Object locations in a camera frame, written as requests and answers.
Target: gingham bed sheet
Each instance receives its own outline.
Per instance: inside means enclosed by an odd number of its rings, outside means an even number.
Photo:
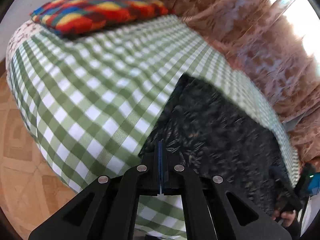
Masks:
[[[205,78],[275,134],[290,180],[297,152],[264,96],[223,55],[176,16],[163,16],[75,40],[42,30],[8,66],[8,84],[28,131],[60,179],[80,192],[97,176],[138,165],[138,153],[180,76]],[[178,196],[139,200],[136,228],[185,239]]]

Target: silver rivet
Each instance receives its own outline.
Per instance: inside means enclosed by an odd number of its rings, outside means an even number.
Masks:
[[[175,169],[176,171],[183,171],[183,170],[184,170],[184,166],[178,164],[178,165],[176,165],[176,166],[174,167],[174,169]]]
[[[222,183],[223,182],[223,178],[221,176],[214,176],[212,178],[212,180],[215,182],[215,183]]]
[[[146,166],[146,165],[139,165],[139,166],[137,167],[137,170],[138,170],[138,171],[146,171],[146,170],[147,170],[147,166]]]
[[[98,178],[98,182],[101,183],[101,184],[107,183],[108,180],[109,180],[109,178],[108,178],[107,176],[100,176],[100,177]]]

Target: multicolored checkered pillow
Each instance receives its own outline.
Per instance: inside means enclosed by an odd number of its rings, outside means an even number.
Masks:
[[[58,34],[80,34],[166,14],[168,9],[159,0],[54,0],[30,15]]]

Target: black sleeve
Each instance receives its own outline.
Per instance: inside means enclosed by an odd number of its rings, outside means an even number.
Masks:
[[[292,240],[299,240],[300,238],[300,232],[301,232],[301,226],[300,223],[295,219],[292,224],[285,228],[289,234],[292,237]]]

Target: human hand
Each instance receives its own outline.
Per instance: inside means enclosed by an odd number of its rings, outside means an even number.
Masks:
[[[292,224],[292,222],[294,221],[295,217],[296,217],[296,211],[295,210],[287,211],[287,212],[281,213],[281,215],[280,215],[280,211],[279,210],[275,210],[273,212],[271,218],[273,220],[275,220],[279,216],[284,220],[282,225],[284,227],[289,227]]]

